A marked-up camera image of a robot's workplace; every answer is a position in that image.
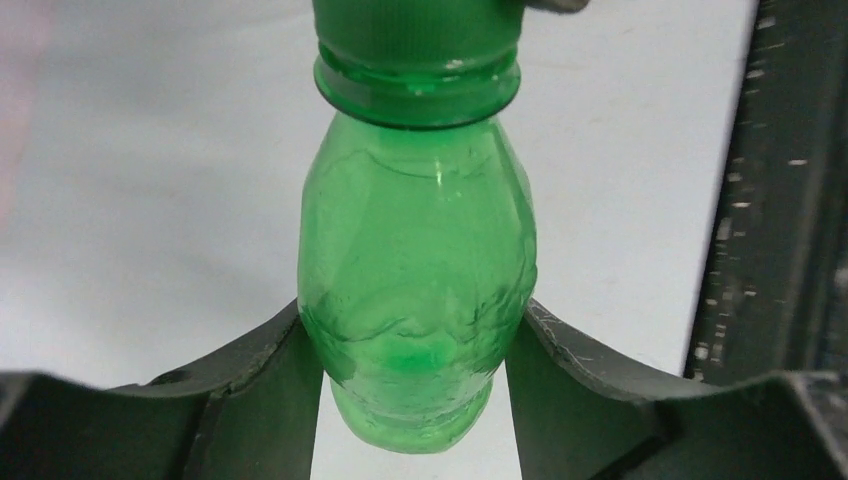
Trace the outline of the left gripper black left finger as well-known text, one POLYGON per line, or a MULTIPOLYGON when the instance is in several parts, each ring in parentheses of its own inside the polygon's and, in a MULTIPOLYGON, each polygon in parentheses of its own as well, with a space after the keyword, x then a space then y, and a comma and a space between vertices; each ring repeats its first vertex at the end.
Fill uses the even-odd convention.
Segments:
POLYGON ((145 385, 1 375, 5 479, 307 479, 323 371, 295 304, 145 385))

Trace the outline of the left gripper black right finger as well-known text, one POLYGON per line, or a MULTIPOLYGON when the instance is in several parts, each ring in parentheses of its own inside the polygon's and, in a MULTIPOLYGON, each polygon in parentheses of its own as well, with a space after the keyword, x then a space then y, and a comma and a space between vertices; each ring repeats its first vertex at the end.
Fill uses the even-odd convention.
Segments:
POLYGON ((526 479, 843 479, 847 378, 728 387, 644 365, 528 305, 506 359, 526 479))

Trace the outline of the green plastic bottle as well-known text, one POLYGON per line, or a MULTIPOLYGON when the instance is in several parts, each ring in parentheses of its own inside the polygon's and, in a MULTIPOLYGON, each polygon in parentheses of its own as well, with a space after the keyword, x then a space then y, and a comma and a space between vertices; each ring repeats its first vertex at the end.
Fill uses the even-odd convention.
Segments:
POLYGON ((482 104, 441 78, 383 75, 321 46, 335 115, 301 199, 297 303, 339 412, 361 440, 440 453, 489 399, 537 279, 526 173, 498 121, 508 51, 482 104))

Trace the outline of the green bottle cap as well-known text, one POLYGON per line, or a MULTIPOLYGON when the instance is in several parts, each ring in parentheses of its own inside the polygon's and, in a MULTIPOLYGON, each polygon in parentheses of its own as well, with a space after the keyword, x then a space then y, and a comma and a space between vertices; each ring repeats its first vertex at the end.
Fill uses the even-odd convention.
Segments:
POLYGON ((516 49, 524 15, 520 1, 340 0, 312 6, 324 49, 384 71, 490 63, 516 49))

